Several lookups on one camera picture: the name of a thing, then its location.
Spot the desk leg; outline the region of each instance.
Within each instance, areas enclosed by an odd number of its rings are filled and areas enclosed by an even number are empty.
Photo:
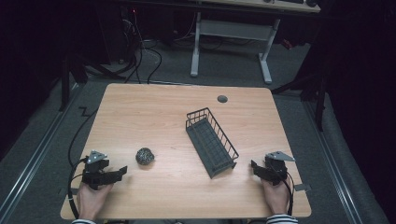
[[[262,75],[264,77],[265,84],[272,83],[270,70],[268,69],[268,64],[267,64],[267,57],[270,52],[271,46],[274,42],[274,38],[275,38],[277,27],[279,26],[279,23],[280,23],[280,19],[275,20],[274,26],[271,30],[270,36],[267,41],[267,46],[264,49],[264,53],[259,54],[260,64],[262,66]]]
[[[195,46],[194,46],[194,52],[192,53],[192,63],[191,63],[192,77],[198,76],[200,33],[201,33],[201,12],[197,12],[197,22],[195,27]]]

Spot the metal basket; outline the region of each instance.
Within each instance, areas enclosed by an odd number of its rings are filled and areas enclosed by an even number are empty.
[[[239,154],[209,108],[187,114],[186,131],[210,178],[235,167]]]

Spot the black wall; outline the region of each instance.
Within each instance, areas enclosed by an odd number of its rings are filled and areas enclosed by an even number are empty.
[[[53,7],[0,3],[0,158],[60,75],[59,26],[48,10]]]
[[[390,223],[396,223],[395,12],[389,0],[334,1],[329,15],[347,20],[324,23],[296,78],[330,74],[335,116]],[[329,56],[331,66],[324,66]]]
[[[390,223],[396,223],[395,12],[394,3],[379,1],[352,23],[329,88],[344,137]]]

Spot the black ball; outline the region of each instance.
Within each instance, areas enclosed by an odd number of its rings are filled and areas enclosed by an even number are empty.
[[[142,147],[136,153],[136,161],[141,165],[149,165],[154,161],[154,155],[149,148]]]

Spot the cable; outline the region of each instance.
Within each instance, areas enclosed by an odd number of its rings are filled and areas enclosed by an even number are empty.
[[[246,42],[238,43],[238,42],[227,40],[227,39],[228,38],[223,40],[224,43],[233,44],[233,45],[237,45],[237,46],[245,46],[245,45],[250,44],[251,42],[257,42],[257,40],[253,40],[253,39],[244,39],[244,41],[246,41]]]
[[[140,42],[142,43],[142,46],[143,46],[143,48],[144,48],[145,45],[144,45],[144,43],[143,43],[143,37],[142,37],[142,35],[140,34],[139,27],[137,26],[137,17],[136,17],[135,9],[134,9],[134,26],[136,26],[137,33],[139,34],[139,37],[140,37]]]
[[[73,167],[73,162],[72,162],[71,155],[70,155],[70,154],[71,154],[72,146],[73,146],[74,142],[76,141],[76,138],[77,138],[79,132],[82,130],[82,127],[84,127],[84,125],[88,122],[88,120],[89,120],[94,114],[96,114],[97,111],[98,111],[98,109],[95,109],[95,110],[84,120],[84,122],[79,126],[77,132],[76,132],[75,135],[73,136],[72,141],[70,142],[69,149],[67,150],[67,159],[69,159],[69,164],[70,164],[71,167]]]
[[[152,42],[152,41],[154,41],[154,45],[150,46],[150,47],[146,47],[145,46],[145,49],[154,49],[155,47],[157,47],[158,40],[156,40],[156,39],[145,39],[145,40],[142,40],[142,42]]]
[[[205,47],[201,44],[201,42],[202,42],[202,41],[200,41],[200,48],[201,48],[201,49],[209,49],[209,50],[219,49],[219,48],[222,46],[223,42],[224,42],[224,38],[220,37],[220,38],[219,38],[219,43],[218,43],[218,45],[215,46],[214,48],[205,48]]]
[[[74,202],[74,198],[73,198],[72,181],[74,179],[74,177],[73,177],[74,173],[75,173],[77,167],[79,166],[79,164],[82,162],[86,162],[87,159],[88,159],[88,157],[81,159],[73,165],[72,169],[70,170],[69,180],[67,182],[67,198],[70,203],[70,208],[72,209],[73,215],[75,216],[76,219],[79,217],[79,213],[78,213],[78,210],[77,210],[76,204]]]
[[[124,83],[127,83],[129,81],[129,79],[132,77],[132,75],[134,74],[134,72],[136,72],[137,80],[139,81],[139,84],[141,84],[139,74],[137,73],[137,69],[140,67],[140,64],[142,63],[142,59],[143,59],[143,53],[142,53],[142,49],[140,48],[139,63],[135,66],[135,69],[134,69],[134,71],[132,71],[131,75],[129,75],[127,78],[125,78]]]
[[[288,173],[290,176],[291,184],[293,185],[293,192],[291,192],[290,186],[288,183],[286,183],[286,180],[284,180],[280,174],[277,173],[276,169],[271,165],[270,168],[275,172],[275,174],[279,177],[280,180],[285,184],[286,188],[288,189],[289,192],[289,209],[288,209],[288,215],[291,216],[292,210],[293,210],[293,196],[294,196],[294,181],[293,178],[291,178],[291,175]]]
[[[195,19],[196,19],[196,17],[197,17],[197,13],[195,12],[195,13],[194,13],[194,17],[192,18],[192,23],[191,23],[191,26],[190,26],[189,31],[188,31],[183,37],[178,38],[178,39],[174,39],[174,41],[178,41],[178,40],[182,40],[182,39],[190,38],[190,37],[194,36],[194,35],[189,35],[189,34],[191,33],[192,27],[193,27],[194,24],[195,24]]]
[[[180,39],[180,40],[178,40],[178,41],[174,41],[174,44],[176,44],[176,45],[178,45],[178,46],[181,46],[181,47],[189,47],[189,46],[192,46],[192,45],[194,45],[194,40],[193,40],[193,39],[190,40],[192,37],[194,37],[194,35],[191,35],[191,36],[186,37],[186,38],[184,38],[184,39]],[[180,42],[182,42],[182,41],[184,41],[184,42],[187,42],[187,41],[188,41],[188,43],[187,43],[187,44],[180,44]]]
[[[160,67],[161,63],[163,62],[163,57],[158,51],[154,49],[149,49],[149,50],[154,51],[155,53],[158,54],[158,56],[160,57],[160,62],[158,63],[157,67],[148,75],[148,84],[149,84],[149,80],[151,79],[151,76],[155,73],[155,71],[157,71],[157,69]]]
[[[73,177],[72,180],[76,179],[77,177],[82,176],[82,175],[76,175],[75,177]]]
[[[124,24],[124,29],[123,29],[123,34],[125,36],[125,40],[126,40],[126,52],[125,52],[125,61],[128,61],[128,64],[121,68],[118,71],[114,71],[111,73],[114,75],[119,75],[122,74],[124,72],[127,72],[129,70],[131,70],[136,63],[135,57],[134,57],[134,50],[135,50],[135,45],[134,45],[134,39],[135,39],[135,35],[134,35],[134,25],[126,20],[126,19],[122,19],[122,23]],[[85,67],[85,70],[87,73],[92,74],[94,76],[101,76],[103,75],[103,73],[100,72],[96,72],[91,70],[88,67]]]

